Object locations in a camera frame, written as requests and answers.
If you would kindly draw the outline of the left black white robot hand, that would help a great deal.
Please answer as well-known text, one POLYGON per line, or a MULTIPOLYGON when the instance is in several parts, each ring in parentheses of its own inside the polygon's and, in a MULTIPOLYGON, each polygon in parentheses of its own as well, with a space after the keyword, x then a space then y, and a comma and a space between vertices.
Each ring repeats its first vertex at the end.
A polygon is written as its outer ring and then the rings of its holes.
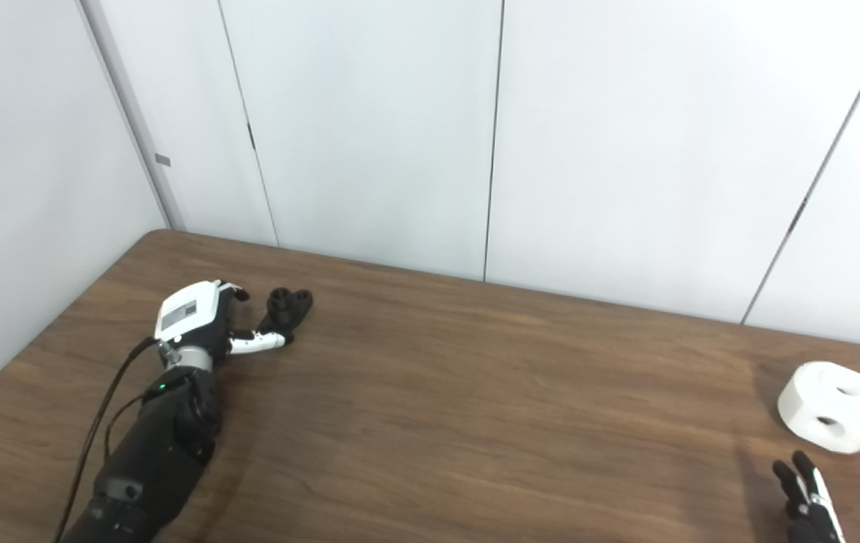
POLYGON ((155 322, 161 360, 169 367, 186 364, 182 351, 199 348, 215 364, 231 354, 260 353, 294 342, 292 333, 231 330, 234 303, 249 298, 246 289, 228 281, 199 281, 172 293, 155 322))

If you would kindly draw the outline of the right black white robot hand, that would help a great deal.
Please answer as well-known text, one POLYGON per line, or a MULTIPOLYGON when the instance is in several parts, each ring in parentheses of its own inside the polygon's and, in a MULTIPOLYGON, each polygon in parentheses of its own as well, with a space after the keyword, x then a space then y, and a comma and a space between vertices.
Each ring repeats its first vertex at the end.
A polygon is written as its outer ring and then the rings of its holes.
POLYGON ((785 494, 789 542, 845 541, 825 477, 805 451, 794 451, 791 464, 774 461, 772 474, 785 494))

